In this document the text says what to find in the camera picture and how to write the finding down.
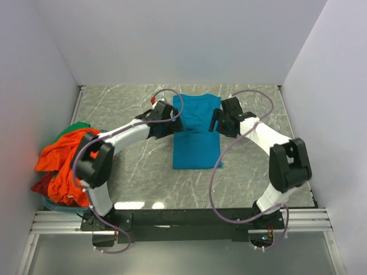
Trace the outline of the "blue t shirt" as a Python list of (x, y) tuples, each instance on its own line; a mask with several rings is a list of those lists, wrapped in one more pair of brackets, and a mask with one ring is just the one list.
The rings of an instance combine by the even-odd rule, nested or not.
[(174, 134), (173, 164), (176, 170), (211, 169), (220, 156), (220, 135), (210, 132), (213, 112), (221, 105), (215, 95), (182, 95), (173, 97), (173, 105), (181, 110), (183, 131)]

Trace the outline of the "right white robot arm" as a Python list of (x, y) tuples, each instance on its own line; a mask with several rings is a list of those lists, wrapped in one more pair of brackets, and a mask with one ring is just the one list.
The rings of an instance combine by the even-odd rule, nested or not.
[(252, 112), (244, 113), (237, 97), (221, 102), (221, 108), (213, 111), (209, 127), (220, 134), (235, 138), (248, 138), (269, 156), (268, 177), (270, 183), (263, 195), (254, 202), (252, 218), (226, 222), (244, 224), (252, 221), (263, 229), (272, 221), (271, 214), (287, 203), (290, 195), (312, 177), (311, 165), (305, 142), (291, 139), (267, 126)]

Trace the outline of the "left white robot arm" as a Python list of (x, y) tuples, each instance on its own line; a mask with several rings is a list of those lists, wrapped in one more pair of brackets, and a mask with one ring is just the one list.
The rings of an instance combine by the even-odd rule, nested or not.
[(179, 115), (177, 108), (159, 100), (122, 127), (82, 137), (71, 161), (72, 176), (80, 180), (77, 186), (86, 190), (89, 206), (97, 213), (94, 223), (101, 230), (112, 228), (115, 222), (107, 187), (115, 155), (139, 141), (181, 132), (184, 128)]

